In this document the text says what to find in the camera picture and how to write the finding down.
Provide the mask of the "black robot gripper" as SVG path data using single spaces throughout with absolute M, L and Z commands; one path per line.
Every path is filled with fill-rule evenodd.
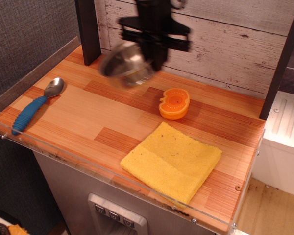
M 119 18 L 123 39 L 139 42 L 147 61 L 159 71 L 166 62 L 168 48 L 188 51 L 190 28 L 173 19 L 176 7 L 169 0 L 137 0 L 138 16 Z

